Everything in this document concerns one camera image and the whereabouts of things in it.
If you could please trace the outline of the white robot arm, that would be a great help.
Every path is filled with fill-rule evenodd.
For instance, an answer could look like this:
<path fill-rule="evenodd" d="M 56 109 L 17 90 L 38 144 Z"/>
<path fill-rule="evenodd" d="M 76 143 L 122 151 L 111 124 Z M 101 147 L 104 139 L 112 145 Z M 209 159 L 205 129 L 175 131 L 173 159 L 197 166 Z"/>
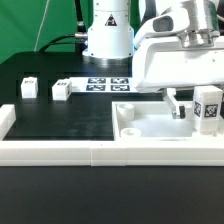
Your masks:
<path fill-rule="evenodd" d="M 129 24 L 129 0 L 93 0 L 85 60 L 132 61 L 139 92 L 224 84 L 219 0 L 139 0 L 141 27 Z"/>

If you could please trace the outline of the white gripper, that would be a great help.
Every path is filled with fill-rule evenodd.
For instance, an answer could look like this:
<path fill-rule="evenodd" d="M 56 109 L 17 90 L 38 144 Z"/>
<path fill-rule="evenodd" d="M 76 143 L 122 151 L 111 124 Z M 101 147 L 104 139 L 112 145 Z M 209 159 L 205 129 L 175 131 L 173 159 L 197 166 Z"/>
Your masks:
<path fill-rule="evenodd" d="M 174 119 L 186 117 L 175 88 L 224 84 L 224 37 L 213 47 L 183 48 L 175 36 L 144 40 L 133 56 L 133 86 L 138 92 L 162 92 Z"/>

